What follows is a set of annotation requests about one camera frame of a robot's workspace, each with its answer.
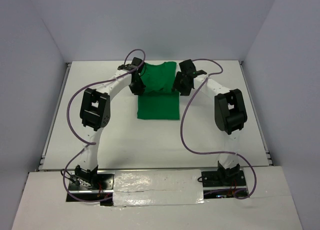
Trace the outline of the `green t-shirt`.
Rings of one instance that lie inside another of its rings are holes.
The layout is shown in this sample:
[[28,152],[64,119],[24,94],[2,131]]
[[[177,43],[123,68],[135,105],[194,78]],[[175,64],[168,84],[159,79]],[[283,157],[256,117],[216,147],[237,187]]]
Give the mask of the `green t-shirt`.
[[140,75],[144,93],[137,99],[137,119],[179,120],[179,93],[172,91],[177,63],[164,62],[160,65],[146,63]]

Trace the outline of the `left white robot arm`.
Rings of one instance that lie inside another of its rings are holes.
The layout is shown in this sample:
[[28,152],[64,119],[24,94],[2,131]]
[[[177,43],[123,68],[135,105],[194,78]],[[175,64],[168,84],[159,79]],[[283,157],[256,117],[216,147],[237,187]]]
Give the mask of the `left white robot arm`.
[[145,91],[140,73],[145,63],[134,57],[130,64],[122,64],[111,78],[111,82],[101,83],[97,88],[86,88],[80,108],[81,123],[85,129],[85,147],[80,154],[80,162],[75,175],[86,189],[94,188],[98,183],[98,149],[103,129],[111,119],[111,101],[125,87],[134,95]]

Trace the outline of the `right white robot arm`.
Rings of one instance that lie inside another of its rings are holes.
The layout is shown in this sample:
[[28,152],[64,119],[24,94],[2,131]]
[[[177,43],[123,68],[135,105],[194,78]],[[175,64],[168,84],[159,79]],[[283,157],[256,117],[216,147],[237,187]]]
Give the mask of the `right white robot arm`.
[[217,179],[222,185],[229,185],[240,171],[239,147],[240,135],[248,120],[243,94],[239,89],[227,88],[211,78],[213,73],[197,70],[194,61],[189,59],[179,63],[180,70],[173,82],[173,91],[188,96],[192,89],[195,93],[187,103],[180,122],[180,138],[183,138],[183,124],[187,110],[198,92],[204,93],[214,104],[214,121],[224,136],[224,150],[217,151]]

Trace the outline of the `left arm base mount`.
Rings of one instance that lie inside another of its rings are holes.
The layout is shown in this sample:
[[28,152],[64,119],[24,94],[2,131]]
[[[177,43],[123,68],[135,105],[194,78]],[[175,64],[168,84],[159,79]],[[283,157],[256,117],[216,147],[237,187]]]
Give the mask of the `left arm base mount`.
[[100,205],[113,205],[113,173],[99,173],[98,169],[82,169],[76,166],[74,173],[66,172],[68,180],[67,202],[98,202]]

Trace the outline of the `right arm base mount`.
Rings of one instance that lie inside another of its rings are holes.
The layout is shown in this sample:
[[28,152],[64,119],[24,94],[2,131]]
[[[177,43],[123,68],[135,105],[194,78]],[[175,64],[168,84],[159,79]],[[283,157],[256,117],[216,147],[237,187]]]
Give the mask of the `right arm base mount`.
[[204,199],[248,196],[245,175],[239,163],[228,169],[218,163],[216,170],[202,171],[197,181],[202,184]]

